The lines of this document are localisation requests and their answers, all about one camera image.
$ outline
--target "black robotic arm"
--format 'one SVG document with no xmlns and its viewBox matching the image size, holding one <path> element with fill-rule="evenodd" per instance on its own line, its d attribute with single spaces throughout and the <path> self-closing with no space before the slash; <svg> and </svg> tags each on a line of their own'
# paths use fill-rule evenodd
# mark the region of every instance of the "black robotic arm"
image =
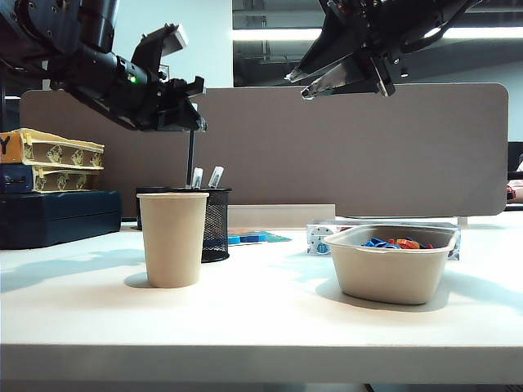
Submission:
<svg viewBox="0 0 523 392">
<path fill-rule="evenodd" d="M 302 95 L 381 92 L 394 94 L 387 63 L 443 37 L 469 7 L 481 0 L 320 0 L 322 33 L 287 79 L 316 74 Z"/>
<path fill-rule="evenodd" d="M 112 52 L 117 10 L 118 0 L 0 0 L 0 60 L 7 72 L 50 79 L 129 129 L 205 130 L 190 103 L 203 79 L 163 82 L 159 71 L 162 56 L 186 46 L 181 26 L 142 36 L 129 61 Z"/>
</svg>

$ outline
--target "marker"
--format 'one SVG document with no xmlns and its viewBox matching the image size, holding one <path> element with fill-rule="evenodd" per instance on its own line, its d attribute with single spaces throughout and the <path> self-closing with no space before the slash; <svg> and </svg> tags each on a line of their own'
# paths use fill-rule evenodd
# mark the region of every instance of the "marker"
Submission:
<svg viewBox="0 0 523 392">
<path fill-rule="evenodd" d="M 212 172 L 211 179 L 209 180 L 209 188 L 217 188 L 220 183 L 221 175 L 223 174 L 223 167 L 216 166 Z"/>
<path fill-rule="evenodd" d="M 194 168 L 192 188 L 199 189 L 202 186 L 203 169 L 200 167 Z"/>
</svg>

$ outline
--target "paper cup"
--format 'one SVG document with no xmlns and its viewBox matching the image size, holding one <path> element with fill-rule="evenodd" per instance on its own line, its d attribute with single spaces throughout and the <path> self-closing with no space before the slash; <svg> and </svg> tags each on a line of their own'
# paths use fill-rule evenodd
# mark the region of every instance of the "paper cup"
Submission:
<svg viewBox="0 0 523 392">
<path fill-rule="evenodd" d="M 138 194 L 147 279 L 153 287 L 198 282 L 206 193 Z"/>
</svg>

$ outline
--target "paper bowl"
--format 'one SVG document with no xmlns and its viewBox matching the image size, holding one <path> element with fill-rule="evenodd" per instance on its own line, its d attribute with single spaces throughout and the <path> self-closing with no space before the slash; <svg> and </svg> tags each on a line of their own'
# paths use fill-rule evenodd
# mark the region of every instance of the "paper bowl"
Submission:
<svg viewBox="0 0 523 392">
<path fill-rule="evenodd" d="M 434 249 L 363 247 L 370 238 L 410 237 Z M 343 292 L 371 301 L 403 305 L 428 302 L 437 289 L 458 233 L 453 229 L 407 225 L 362 225 L 323 239 L 331 247 Z"/>
</svg>

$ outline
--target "black mesh pen holder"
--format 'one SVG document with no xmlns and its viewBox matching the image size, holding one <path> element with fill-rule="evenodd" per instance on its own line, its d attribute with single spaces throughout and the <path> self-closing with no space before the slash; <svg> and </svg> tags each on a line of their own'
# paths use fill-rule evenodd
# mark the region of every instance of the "black mesh pen holder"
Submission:
<svg viewBox="0 0 523 392">
<path fill-rule="evenodd" d="M 202 262 L 212 263 L 229 257 L 227 242 L 227 207 L 231 188 L 184 189 L 168 186 L 139 187 L 137 194 L 164 192 L 201 192 L 208 193 L 205 209 L 205 227 L 203 229 Z M 136 200 L 138 229 L 141 229 L 140 200 Z"/>
<path fill-rule="evenodd" d="M 203 229 L 202 262 L 212 263 L 229 257 L 227 206 L 230 188 L 200 189 L 209 193 Z"/>
</svg>

